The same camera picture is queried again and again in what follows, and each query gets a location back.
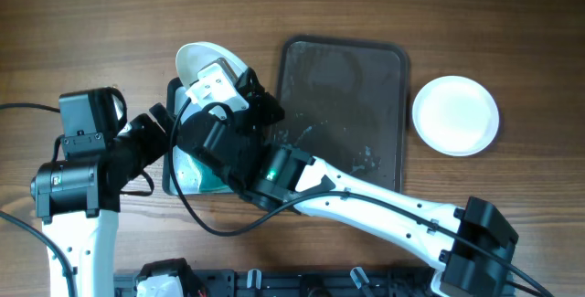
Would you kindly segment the green and yellow sponge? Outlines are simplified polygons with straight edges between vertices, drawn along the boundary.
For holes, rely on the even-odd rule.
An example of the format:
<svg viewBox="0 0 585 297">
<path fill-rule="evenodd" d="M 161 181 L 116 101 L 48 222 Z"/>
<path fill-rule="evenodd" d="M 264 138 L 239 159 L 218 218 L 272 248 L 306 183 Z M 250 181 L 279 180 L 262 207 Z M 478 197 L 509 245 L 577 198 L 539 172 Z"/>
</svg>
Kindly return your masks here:
<svg viewBox="0 0 585 297">
<path fill-rule="evenodd" d="M 197 180 L 197 192 L 199 194 L 231 193 L 231 189 L 208 166 L 198 160 L 193 161 L 193 166 Z"/>
</svg>

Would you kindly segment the white plate top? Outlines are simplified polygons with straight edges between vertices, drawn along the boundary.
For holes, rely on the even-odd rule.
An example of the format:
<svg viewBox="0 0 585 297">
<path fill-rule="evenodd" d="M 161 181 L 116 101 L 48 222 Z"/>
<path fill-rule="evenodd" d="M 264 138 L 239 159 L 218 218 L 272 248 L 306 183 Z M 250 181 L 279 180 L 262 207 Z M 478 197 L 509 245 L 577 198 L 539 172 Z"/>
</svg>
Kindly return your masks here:
<svg viewBox="0 0 585 297">
<path fill-rule="evenodd" d="M 196 42 L 182 46 L 177 51 L 175 66 L 178 78 L 180 78 L 185 89 L 187 90 L 189 88 L 189 83 L 195 79 L 195 75 L 200 69 L 218 58 L 224 58 L 229 63 L 237 79 L 248 68 L 234 53 L 217 44 Z M 203 108 L 191 102 L 188 110 L 197 112 L 202 111 Z"/>
</svg>

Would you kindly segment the white plate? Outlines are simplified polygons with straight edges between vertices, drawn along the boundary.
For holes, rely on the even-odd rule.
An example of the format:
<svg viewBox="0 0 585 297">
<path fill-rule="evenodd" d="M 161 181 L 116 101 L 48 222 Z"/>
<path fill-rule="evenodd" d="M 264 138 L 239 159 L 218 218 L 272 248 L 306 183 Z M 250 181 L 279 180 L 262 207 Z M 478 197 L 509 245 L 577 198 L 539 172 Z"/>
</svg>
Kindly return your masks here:
<svg viewBox="0 0 585 297">
<path fill-rule="evenodd" d="M 443 76 L 424 85 L 413 101 L 411 118 L 423 142 L 454 157 L 487 149 L 495 141 L 501 121 L 492 94 L 462 76 Z"/>
<path fill-rule="evenodd" d="M 189 88 L 189 83 L 195 79 L 195 75 L 200 69 L 218 58 L 224 58 L 229 63 L 237 79 L 248 68 L 234 53 L 217 44 L 196 42 L 182 46 L 177 51 L 175 66 L 178 78 L 180 78 L 185 89 L 187 90 Z M 191 102 L 188 110 L 197 112 L 202 111 L 203 108 Z"/>
</svg>

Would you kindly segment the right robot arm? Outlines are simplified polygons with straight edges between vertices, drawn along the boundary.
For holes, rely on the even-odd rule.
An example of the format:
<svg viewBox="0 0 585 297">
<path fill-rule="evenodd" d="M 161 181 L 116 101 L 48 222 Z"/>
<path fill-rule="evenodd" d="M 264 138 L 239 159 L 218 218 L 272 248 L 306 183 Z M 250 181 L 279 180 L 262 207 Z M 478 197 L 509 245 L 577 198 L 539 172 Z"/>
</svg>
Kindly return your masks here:
<svg viewBox="0 0 585 297">
<path fill-rule="evenodd" d="M 251 69 L 234 73 L 212 64 L 184 76 L 176 144 L 207 166 L 244 201 L 275 215 L 291 208 L 358 228 L 423 260 L 440 296 L 497 296 L 503 291 L 518 235 L 491 203 L 464 207 L 419 200 L 344 174 L 296 147 L 268 143 L 265 125 L 282 107 Z"/>
</svg>

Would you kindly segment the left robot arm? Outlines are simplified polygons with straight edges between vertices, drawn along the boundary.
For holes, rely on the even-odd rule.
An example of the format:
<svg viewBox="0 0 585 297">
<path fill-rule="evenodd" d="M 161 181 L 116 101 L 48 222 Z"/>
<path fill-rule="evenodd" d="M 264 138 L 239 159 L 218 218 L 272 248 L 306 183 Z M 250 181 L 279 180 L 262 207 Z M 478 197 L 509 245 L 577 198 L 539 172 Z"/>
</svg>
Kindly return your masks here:
<svg viewBox="0 0 585 297">
<path fill-rule="evenodd" d="M 50 293 L 112 296 L 122 190 L 167 152 L 168 137 L 146 114 L 128 120 L 115 88 L 66 93 L 58 106 L 64 157 L 41 165 L 31 181 L 50 242 Z"/>
</svg>

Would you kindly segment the black-rimmed metal wash tray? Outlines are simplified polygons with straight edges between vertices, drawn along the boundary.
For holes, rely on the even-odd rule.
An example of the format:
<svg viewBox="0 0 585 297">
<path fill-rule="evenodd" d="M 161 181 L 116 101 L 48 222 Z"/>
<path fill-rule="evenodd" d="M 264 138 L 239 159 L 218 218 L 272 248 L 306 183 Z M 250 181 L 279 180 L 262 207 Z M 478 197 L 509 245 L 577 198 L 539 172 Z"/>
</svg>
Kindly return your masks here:
<svg viewBox="0 0 585 297">
<path fill-rule="evenodd" d="M 188 110 L 191 105 L 190 99 L 186 97 L 186 89 L 181 83 L 180 78 L 171 80 L 167 88 L 166 108 L 174 115 L 177 115 L 184 105 L 189 100 L 188 107 L 181 115 L 181 122 L 185 122 L 190 116 L 198 113 Z M 193 161 L 196 160 L 189 154 L 180 150 L 177 146 L 172 152 L 174 170 L 176 180 L 184 195 L 200 195 L 197 192 L 197 180 Z"/>
</svg>

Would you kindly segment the dark brown serving tray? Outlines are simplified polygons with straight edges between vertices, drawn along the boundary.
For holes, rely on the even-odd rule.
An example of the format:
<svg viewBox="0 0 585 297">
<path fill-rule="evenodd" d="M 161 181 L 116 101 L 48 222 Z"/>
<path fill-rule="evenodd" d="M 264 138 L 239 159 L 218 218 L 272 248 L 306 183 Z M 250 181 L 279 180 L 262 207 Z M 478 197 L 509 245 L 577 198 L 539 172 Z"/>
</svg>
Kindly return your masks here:
<svg viewBox="0 0 585 297">
<path fill-rule="evenodd" d="M 400 193 L 404 186 L 410 59 L 392 43 L 300 35 L 282 47 L 270 130 L 335 168 Z"/>
</svg>

